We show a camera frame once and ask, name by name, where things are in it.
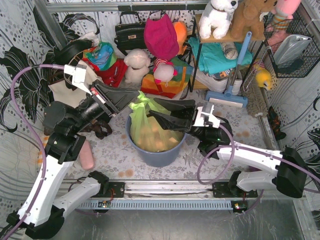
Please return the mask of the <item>green trash bag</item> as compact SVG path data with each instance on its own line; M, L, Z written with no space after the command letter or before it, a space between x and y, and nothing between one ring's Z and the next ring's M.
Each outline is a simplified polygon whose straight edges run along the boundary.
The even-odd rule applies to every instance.
M171 113L156 103L154 98L148 98L140 91L137 101L131 102L129 107L132 110L129 115L131 119L130 137L140 149L152 153L166 152L182 141L184 137L182 132L164 130L153 116L147 116L151 110L166 115Z

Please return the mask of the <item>blue trash bin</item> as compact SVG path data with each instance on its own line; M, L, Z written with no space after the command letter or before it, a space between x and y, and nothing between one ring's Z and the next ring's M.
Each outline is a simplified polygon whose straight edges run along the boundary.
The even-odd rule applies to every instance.
M148 166L161 168L166 167L170 164L172 164L177 158L178 155L182 149L183 143L186 140L187 134L183 134L183 138L180 141L180 143L175 146L174 148L168 150L168 151L162 151L162 152L150 152L145 151L138 146L135 145L135 143L132 141L132 138L130 136L130 128L131 128L131 117L129 116L126 121L126 135L128 137L129 142L131 145L135 148L136 152L142 159L144 163L146 163Z

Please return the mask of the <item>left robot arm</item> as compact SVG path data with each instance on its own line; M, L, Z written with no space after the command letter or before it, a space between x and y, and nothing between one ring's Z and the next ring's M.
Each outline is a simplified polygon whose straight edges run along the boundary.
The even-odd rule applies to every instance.
M138 90L110 87L96 80L77 107L51 102L44 110L43 125L51 134L44 146L40 172L23 206L10 213L6 221L14 228L25 229L33 240L50 239L80 204L97 194L108 193L109 178L95 170L76 188L56 197L86 141L79 132L103 114L112 118L120 113L139 94Z

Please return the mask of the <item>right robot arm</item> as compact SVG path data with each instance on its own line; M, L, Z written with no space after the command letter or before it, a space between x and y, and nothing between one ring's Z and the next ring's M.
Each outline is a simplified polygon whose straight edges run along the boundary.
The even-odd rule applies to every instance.
M307 179L307 165L292 148L284 151L260 149L234 141L228 120L214 115L214 104L196 106L194 100L155 98L167 111L149 110L164 130L179 131L199 140L197 146L205 159L239 162L256 171L235 171L227 185L230 194L241 196L253 190L278 190L291 198L302 197Z

